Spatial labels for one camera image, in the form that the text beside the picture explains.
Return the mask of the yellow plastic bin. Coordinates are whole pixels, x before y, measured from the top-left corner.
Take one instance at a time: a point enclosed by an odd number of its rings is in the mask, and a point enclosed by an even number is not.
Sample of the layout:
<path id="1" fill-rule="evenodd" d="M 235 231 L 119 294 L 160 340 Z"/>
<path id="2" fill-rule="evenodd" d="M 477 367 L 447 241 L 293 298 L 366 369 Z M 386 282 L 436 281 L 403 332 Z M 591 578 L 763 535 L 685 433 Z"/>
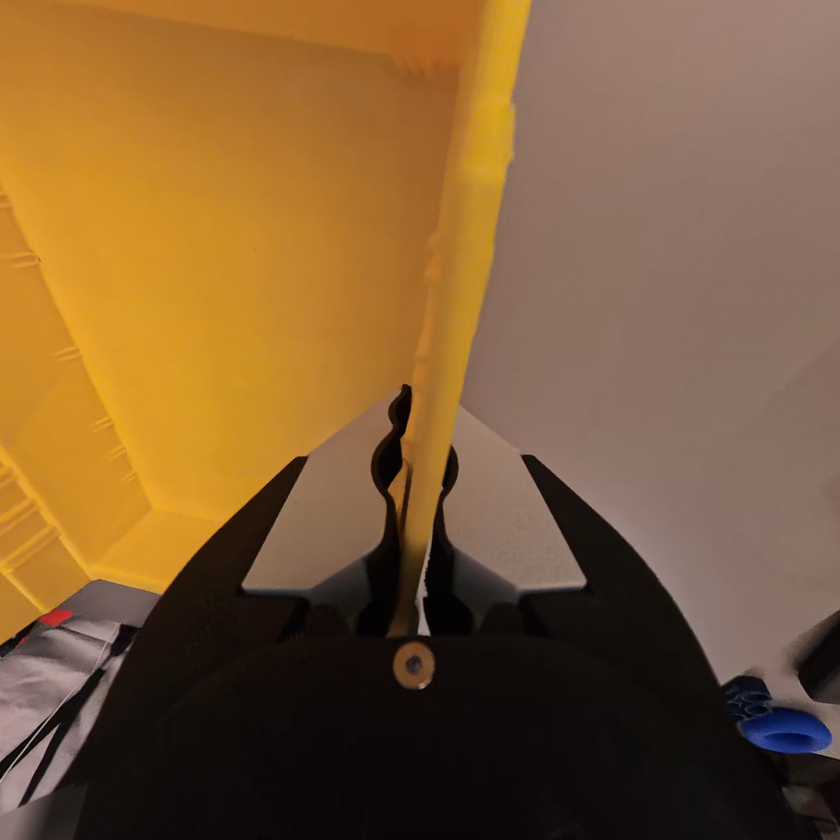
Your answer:
<path id="1" fill-rule="evenodd" d="M 531 2 L 2 2 L 2 633 L 163 592 L 487 283 Z"/>

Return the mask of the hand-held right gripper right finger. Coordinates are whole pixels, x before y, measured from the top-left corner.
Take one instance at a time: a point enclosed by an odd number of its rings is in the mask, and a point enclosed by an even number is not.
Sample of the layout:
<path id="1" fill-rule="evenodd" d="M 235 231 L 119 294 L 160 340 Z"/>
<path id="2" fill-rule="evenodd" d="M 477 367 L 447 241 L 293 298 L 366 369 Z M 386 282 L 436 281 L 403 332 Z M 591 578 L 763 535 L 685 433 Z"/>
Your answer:
<path id="1" fill-rule="evenodd" d="M 586 586 L 522 453 L 460 407 L 424 574 L 430 634 L 469 635 L 494 606 Z"/>

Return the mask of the dark object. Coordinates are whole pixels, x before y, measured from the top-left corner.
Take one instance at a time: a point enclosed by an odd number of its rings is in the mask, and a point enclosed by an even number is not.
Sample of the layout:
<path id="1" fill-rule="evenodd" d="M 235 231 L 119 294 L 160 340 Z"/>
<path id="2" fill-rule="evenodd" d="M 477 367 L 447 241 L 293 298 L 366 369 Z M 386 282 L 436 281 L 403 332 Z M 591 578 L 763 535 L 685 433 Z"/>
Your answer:
<path id="1" fill-rule="evenodd" d="M 838 706 L 839 612 L 821 622 L 816 630 L 818 633 L 797 663 L 797 677 L 812 700 Z"/>

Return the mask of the silver printed bag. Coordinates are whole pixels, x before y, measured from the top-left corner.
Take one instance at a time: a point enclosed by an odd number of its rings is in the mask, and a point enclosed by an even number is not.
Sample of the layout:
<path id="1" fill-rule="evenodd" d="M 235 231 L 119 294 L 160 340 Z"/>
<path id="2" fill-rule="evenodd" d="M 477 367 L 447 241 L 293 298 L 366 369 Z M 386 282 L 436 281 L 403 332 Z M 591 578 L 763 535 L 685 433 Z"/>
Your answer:
<path id="1" fill-rule="evenodd" d="M 58 787 L 159 600 L 92 581 L 2 645 L 2 814 Z"/>

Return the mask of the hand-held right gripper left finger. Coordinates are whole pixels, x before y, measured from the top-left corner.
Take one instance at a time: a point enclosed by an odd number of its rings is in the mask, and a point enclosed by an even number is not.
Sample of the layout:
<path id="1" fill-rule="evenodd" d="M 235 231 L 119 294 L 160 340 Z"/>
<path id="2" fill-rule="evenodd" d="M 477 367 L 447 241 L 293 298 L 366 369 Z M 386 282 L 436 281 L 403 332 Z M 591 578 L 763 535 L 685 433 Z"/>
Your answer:
<path id="1" fill-rule="evenodd" d="M 412 389 L 382 398 L 311 451 L 242 589 L 334 608 L 361 636 L 383 636 L 398 588 L 401 545 L 392 484 Z"/>

